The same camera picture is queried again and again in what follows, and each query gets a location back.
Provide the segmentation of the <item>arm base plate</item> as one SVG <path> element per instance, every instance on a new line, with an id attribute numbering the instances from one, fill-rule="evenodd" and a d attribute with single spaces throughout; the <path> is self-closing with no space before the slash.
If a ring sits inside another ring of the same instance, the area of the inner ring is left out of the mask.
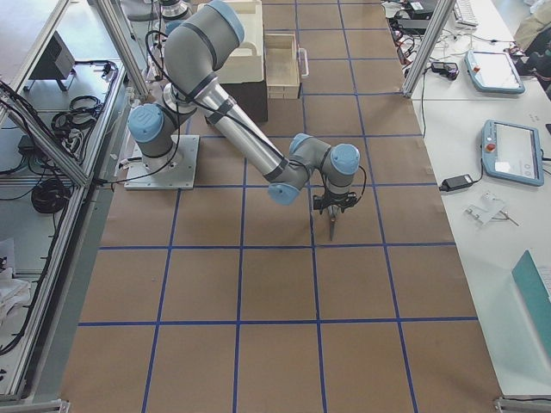
<path id="1" fill-rule="evenodd" d="M 123 182 L 127 190 L 191 190 L 195 185 L 195 172 L 200 145 L 198 135 L 171 136 L 177 148 L 159 158 L 144 157 L 137 144 Z"/>

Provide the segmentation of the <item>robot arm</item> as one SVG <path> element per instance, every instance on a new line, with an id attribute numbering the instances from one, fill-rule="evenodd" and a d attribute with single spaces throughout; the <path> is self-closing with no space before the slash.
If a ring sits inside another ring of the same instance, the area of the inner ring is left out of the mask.
<path id="1" fill-rule="evenodd" d="M 272 200 L 294 202 L 314 171 L 325 192 L 313 199 L 313 208 L 345 211 L 361 199 L 351 190 L 360 168 L 359 150 L 351 144 L 332 146 L 299 133 L 284 156 L 220 85 L 217 71 L 245 38 L 245 29 L 224 1 L 206 3 L 179 22 L 164 44 L 164 71 L 168 83 L 160 102 L 133 109 L 128 129 L 144 159 L 170 155 L 173 133 L 194 112 L 201 112 L 269 182 Z"/>

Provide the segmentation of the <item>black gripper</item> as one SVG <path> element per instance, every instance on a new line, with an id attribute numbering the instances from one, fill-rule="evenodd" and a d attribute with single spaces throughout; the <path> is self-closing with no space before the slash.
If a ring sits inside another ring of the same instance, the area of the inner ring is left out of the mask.
<path id="1" fill-rule="evenodd" d="M 353 194 L 350 192 L 350 186 L 339 186 L 329 179 L 325 180 L 325 192 L 323 201 L 318 203 L 318 211 L 320 214 L 331 205 L 337 205 L 341 213 L 345 213 L 348 208 L 351 208 L 351 199 Z"/>

